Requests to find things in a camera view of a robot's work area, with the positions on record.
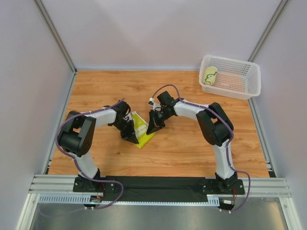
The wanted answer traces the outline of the yellow green towel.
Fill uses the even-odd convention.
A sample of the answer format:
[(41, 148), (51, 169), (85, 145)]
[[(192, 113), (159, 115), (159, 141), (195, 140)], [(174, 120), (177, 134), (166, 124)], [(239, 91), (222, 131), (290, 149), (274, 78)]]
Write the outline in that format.
[(131, 112), (131, 118), (134, 122), (134, 130), (138, 140), (136, 146), (141, 149), (153, 138), (155, 133), (146, 134), (148, 123), (137, 112)]

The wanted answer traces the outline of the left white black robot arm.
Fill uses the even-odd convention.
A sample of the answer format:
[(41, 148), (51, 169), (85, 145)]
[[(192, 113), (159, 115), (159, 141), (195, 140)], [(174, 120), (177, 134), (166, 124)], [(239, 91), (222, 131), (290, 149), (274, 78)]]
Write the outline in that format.
[(122, 140), (139, 143), (130, 112), (130, 106), (123, 100), (92, 112), (69, 112), (57, 130), (55, 144), (59, 151), (72, 158), (82, 178), (95, 183), (104, 182), (90, 153), (96, 128), (114, 126), (120, 131)]

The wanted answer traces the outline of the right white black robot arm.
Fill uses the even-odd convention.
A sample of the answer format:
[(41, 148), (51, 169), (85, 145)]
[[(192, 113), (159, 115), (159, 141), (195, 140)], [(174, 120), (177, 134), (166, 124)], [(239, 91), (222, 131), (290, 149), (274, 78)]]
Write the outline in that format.
[(226, 189), (237, 180), (234, 170), (230, 142), (234, 136), (233, 124), (218, 103), (202, 105), (182, 98), (174, 99), (167, 91), (149, 99), (152, 109), (146, 134), (157, 132), (165, 127), (165, 121), (172, 116), (183, 116), (198, 121), (202, 135), (212, 145), (216, 161), (216, 180)]

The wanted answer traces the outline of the green patterned towel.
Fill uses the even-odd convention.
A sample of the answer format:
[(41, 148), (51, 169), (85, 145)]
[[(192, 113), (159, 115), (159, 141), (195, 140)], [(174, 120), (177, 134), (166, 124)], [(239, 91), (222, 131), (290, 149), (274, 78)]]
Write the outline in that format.
[(204, 85), (213, 86), (217, 73), (218, 73), (218, 69), (216, 67), (213, 67), (213, 66), (207, 67), (203, 73), (202, 83)]

